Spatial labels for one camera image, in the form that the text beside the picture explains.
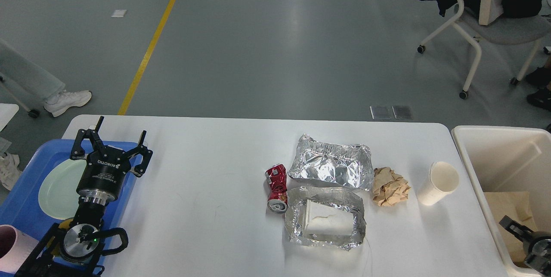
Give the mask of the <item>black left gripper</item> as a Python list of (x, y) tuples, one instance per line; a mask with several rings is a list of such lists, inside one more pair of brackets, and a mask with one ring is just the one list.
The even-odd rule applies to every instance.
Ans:
[[(146, 146), (146, 130), (140, 134), (136, 147), (124, 151), (117, 147), (106, 147), (99, 136), (104, 116), (100, 116), (95, 128), (80, 129), (75, 137), (71, 149), (71, 160), (87, 160), (82, 177), (77, 185), (76, 192), (81, 197), (88, 197), (94, 193), (102, 193), (105, 202), (116, 201), (122, 191), (125, 175), (130, 172), (140, 178), (146, 172), (153, 151)], [(93, 151), (86, 153), (82, 142), (88, 139)], [(132, 159), (140, 156), (140, 162), (132, 165)]]

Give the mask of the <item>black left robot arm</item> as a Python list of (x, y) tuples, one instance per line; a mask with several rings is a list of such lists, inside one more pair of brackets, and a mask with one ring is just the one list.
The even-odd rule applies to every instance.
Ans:
[(142, 177), (153, 152), (146, 146), (146, 131), (134, 148), (124, 150), (104, 144), (99, 129), (80, 129), (69, 158), (83, 160), (75, 187), (78, 206), (67, 228), (54, 223), (15, 272), (16, 277), (99, 277), (102, 257), (118, 254), (128, 246), (126, 230), (104, 219), (110, 203), (117, 201), (128, 175)]

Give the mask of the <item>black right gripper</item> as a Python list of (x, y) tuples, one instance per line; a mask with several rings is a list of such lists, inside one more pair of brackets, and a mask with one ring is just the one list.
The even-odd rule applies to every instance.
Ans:
[(550, 233), (543, 231), (533, 232), (527, 226), (516, 222), (507, 215), (505, 215), (498, 224), (516, 239), (525, 243), (525, 265), (543, 276), (551, 275)]

